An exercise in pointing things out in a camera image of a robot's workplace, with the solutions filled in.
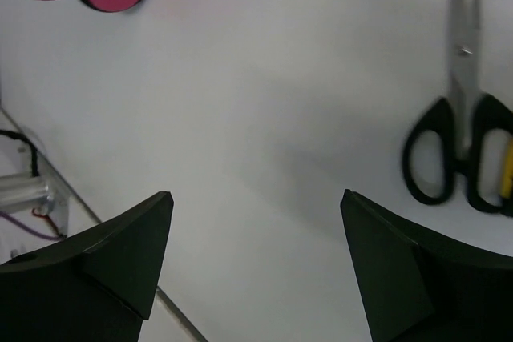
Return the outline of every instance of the cable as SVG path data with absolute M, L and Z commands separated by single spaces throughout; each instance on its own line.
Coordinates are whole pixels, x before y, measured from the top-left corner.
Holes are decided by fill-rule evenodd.
M 19 220 L 15 219 L 12 215 L 9 215 L 4 211 L 0 211 L 0 218 L 6 219 L 8 222 L 11 222 L 14 226 L 21 228 L 23 231 L 26 231 L 29 234 L 31 234 L 37 238 L 44 239 L 44 240 L 50 240 L 52 242 L 57 242 L 59 240 L 63 240 L 63 237 L 46 235 L 39 231 L 36 231 L 36 230 L 26 226 L 24 223 L 20 222 Z
M 14 140 L 21 140 L 30 147 L 30 172 L 32 176 L 39 176 L 38 169 L 38 150 L 35 145 L 24 134 L 11 130 L 0 130 L 0 135 Z

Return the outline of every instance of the yellow handle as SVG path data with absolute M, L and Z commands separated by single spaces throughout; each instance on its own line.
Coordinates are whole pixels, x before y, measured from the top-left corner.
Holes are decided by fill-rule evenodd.
M 507 145 L 506 158 L 504 159 L 503 184 L 500 196 L 510 199 L 513 191 L 513 139 Z

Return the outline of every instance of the table surface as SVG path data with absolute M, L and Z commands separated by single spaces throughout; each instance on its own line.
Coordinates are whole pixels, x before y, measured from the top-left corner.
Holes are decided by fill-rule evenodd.
M 401 179 L 406 133 L 446 89 L 447 0 L 0 4 L 2 105 L 102 219 L 172 192 L 160 286 L 211 342 L 370 341 L 346 188 L 513 255 L 513 221 L 461 186 L 424 207 Z M 512 107 L 513 0 L 484 0 L 483 19 L 483 89 Z

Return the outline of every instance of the black cable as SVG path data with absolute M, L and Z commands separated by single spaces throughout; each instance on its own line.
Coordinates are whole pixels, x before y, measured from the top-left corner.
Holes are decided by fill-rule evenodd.
M 7 138 L 13 140 L 21 140 L 26 143 L 28 147 L 30 147 L 30 173 L 32 176 L 39 176 L 39 168 L 38 168 L 38 150 L 35 148 L 35 145 L 28 139 L 24 134 L 20 134 L 16 131 L 11 130 L 0 130 L 0 135 L 4 135 Z

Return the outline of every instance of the scissors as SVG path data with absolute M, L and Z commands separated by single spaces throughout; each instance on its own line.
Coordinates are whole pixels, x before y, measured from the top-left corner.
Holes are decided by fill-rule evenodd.
M 513 113 L 497 98 L 479 88 L 481 35 L 480 0 L 450 0 L 447 59 L 449 90 L 418 120 L 402 151 L 402 175 L 410 194 L 420 203 L 439 205 L 454 194 L 456 174 L 467 180 L 467 201 L 477 211 L 501 212 L 503 205 L 488 203 L 479 194 L 479 167 L 483 140 L 489 131 L 513 135 Z M 411 157 L 417 140 L 433 131 L 442 144 L 442 190 L 425 194 L 415 182 Z

